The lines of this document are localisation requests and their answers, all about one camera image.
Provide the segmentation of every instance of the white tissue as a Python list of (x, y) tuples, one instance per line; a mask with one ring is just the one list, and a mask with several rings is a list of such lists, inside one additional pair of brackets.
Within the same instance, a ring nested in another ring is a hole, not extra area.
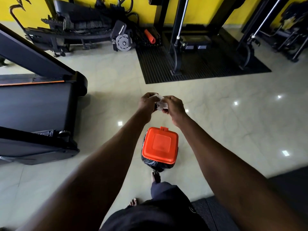
[(161, 101), (164, 98), (162, 95), (155, 94), (154, 96), (157, 96), (160, 99), (159, 102), (156, 102), (157, 110), (162, 111), (163, 109), (168, 109), (168, 104)]

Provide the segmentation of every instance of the forearm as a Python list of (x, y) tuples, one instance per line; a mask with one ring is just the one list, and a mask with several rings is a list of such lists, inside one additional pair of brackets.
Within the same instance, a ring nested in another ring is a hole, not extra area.
[(98, 230), (121, 189), (145, 124), (142, 113), (134, 114), (19, 230)]
[(178, 124), (215, 196), (243, 230), (275, 230), (280, 225), (280, 230), (301, 230), (301, 221), (262, 174), (188, 116)]

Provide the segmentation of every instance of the treadmill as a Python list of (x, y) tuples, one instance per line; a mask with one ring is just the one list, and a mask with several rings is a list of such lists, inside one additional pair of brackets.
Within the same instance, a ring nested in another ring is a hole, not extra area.
[(33, 165), (75, 156), (86, 77), (2, 24), (0, 56), (33, 72), (0, 75), (0, 161)]

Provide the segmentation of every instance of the tile floor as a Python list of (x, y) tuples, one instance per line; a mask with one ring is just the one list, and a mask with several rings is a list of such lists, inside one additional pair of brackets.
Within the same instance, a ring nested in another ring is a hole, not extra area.
[[(238, 30), (230, 32), (238, 36)], [(58, 58), (83, 73), (89, 83), (76, 122), (75, 140), (81, 152), (71, 159), (34, 166), (0, 165), (0, 227), (18, 227), (26, 221), (83, 159), (119, 130), (118, 121), (130, 118), (146, 92), (182, 99), (202, 128), (265, 176), (308, 165), (307, 52), (294, 64), (263, 43), (256, 47), (256, 55), (272, 73), (149, 85), (144, 83), (135, 50), (114, 52), (110, 43), (104, 43), (99, 49)], [(10, 73), (26, 70), (16, 65), (0, 68), (0, 74)], [(177, 162), (162, 173), (162, 179), (178, 185), (192, 201), (212, 195), (183, 134), (169, 116), (156, 112), (139, 138), (107, 217), (126, 207), (131, 198), (150, 198), (151, 170), (140, 158), (150, 126), (166, 126), (179, 134)]]

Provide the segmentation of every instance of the trash can lid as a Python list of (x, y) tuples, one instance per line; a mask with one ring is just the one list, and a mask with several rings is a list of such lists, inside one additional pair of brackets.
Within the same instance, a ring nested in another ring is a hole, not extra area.
[(142, 155), (161, 163), (174, 164), (177, 157), (179, 136), (167, 127), (150, 127), (144, 139)]

